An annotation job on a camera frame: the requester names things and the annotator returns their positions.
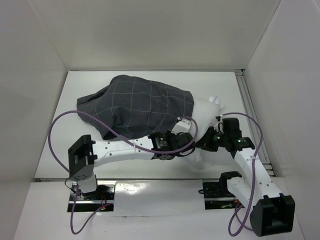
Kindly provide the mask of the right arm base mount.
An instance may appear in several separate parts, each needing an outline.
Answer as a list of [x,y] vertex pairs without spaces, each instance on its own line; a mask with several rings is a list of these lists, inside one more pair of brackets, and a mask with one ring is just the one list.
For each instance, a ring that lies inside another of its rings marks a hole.
[[204,198],[206,210],[234,209],[240,203],[231,193],[223,192],[218,181],[203,181],[198,193]]

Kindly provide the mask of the aluminium frame rail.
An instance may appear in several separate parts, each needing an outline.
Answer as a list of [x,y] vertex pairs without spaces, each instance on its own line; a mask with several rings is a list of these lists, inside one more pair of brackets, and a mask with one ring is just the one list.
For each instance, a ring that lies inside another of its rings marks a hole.
[[[244,111],[247,115],[251,116],[256,122],[258,122],[258,118],[257,118],[256,111],[252,102],[252,98],[248,89],[248,85],[244,77],[244,71],[242,69],[236,69],[234,73],[235,73],[235,78],[239,87],[240,95],[242,98]],[[260,142],[259,128],[252,120],[248,119],[247,122],[248,122],[249,130],[252,136],[251,139],[253,140],[255,145],[258,146],[258,143]],[[275,173],[272,167],[272,163],[270,162],[270,157],[269,157],[264,140],[262,140],[262,144],[259,149],[258,155],[261,160],[261,163],[263,164],[264,168],[267,170],[268,174],[271,177],[274,177]]]

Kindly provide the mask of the dark grey checked pillowcase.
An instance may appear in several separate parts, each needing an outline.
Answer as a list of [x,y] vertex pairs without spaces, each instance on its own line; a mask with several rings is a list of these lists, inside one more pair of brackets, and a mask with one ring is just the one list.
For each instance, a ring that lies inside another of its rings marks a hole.
[[[118,75],[94,94],[77,99],[79,117],[95,127],[103,140],[118,133],[128,139],[171,130],[179,117],[191,117],[194,98],[189,91],[137,76]],[[102,121],[107,128],[91,117]]]

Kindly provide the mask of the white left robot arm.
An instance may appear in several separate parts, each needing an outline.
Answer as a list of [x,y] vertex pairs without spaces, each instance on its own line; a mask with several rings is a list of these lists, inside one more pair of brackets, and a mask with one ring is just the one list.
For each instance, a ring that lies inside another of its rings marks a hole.
[[95,168],[128,160],[172,160],[186,157],[195,148],[195,140],[188,132],[156,132],[141,138],[117,141],[95,141],[87,134],[68,149],[69,179],[78,184],[78,196],[92,200],[102,192],[98,187]]

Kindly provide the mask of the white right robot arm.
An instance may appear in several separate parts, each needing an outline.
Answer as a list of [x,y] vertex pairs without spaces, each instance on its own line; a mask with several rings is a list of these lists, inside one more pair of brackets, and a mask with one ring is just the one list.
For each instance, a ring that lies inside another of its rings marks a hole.
[[238,200],[231,219],[237,218],[240,208],[245,209],[238,230],[229,235],[239,235],[246,223],[250,223],[251,230],[258,237],[291,232],[295,201],[271,179],[258,156],[260,146],[255,146],[249,137],[242,136],[235,113],[225,113],[216,119],[216,126],[208,128],[197,146],[209,152],[225,149],[242,170],[223,172],[218,181],[220,194],[232,195]]

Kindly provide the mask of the white pillow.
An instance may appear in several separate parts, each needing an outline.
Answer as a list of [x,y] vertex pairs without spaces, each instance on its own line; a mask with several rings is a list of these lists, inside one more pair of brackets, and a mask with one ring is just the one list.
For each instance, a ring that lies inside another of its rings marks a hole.
[[[219,104],[219,97],[210,96],[209,98],[194,98],[189,94],[182,101],[177,101],[177,104],[171,104],[175,108],[172,108],[173,114],[178,118],[193,118],[198,126],[198,133],[196,135],[195,142],[197,143],[205,135],[210,126],[214,126],[218,123],[216,116],[221,112],[224,107]],[[192,136],[195,135],[196,127],[191,121],[191,126],[187,127],[188,132]],[[182,157],[182,159],[195,170],[202,170],[204,168],[203,158],[200,148],[195,148],[194,152],[188,156]]]

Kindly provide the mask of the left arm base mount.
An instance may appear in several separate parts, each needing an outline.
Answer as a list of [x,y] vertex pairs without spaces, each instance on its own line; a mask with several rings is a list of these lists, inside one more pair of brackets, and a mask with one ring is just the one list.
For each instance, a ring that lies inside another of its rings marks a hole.
[[64,185],[70,190],[67,212],[72,211],[74,200],[76,198],[74,212],[89,213],[100,208],[100,212],[113,212],[116,182],[109,180],[99,180],[97,190],[93,193],[84,194],[81,189],[76,194],[76,183],[66,179]]

